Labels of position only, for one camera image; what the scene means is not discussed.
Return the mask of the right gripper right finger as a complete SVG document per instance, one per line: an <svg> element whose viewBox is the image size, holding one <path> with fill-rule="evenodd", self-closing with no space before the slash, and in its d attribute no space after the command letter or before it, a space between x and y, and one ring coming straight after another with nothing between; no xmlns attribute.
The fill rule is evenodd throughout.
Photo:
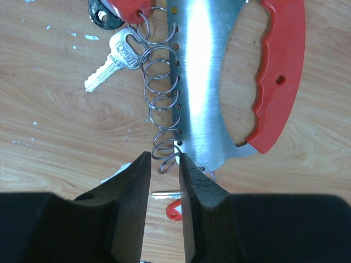
<svg viewBox="0 0 351 263"><path fill-rule="evenodd" d="M230 193L180 155L186 262L350 262L350 205L321 194Z"/></svg>

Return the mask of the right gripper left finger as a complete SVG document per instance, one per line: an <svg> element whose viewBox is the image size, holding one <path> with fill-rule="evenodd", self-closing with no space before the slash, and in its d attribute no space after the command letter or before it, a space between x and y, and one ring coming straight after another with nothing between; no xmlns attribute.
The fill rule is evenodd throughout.
<svg viewBox="0 0 351 263"><path fill-rule="evenodd" d="M151 154L73 200L1 194L1 262L139 262Z"/></svg>

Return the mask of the red key tag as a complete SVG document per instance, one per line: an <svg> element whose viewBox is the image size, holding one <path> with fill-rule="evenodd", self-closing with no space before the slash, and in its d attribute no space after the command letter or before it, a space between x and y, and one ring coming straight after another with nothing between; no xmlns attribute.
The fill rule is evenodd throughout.
<svg viewBox="0 0 351 263"><path fill-rule="evenodd" d="M171 203L166 209L166 215L173 221L182 221L182 201L179 199Z"/></svg>

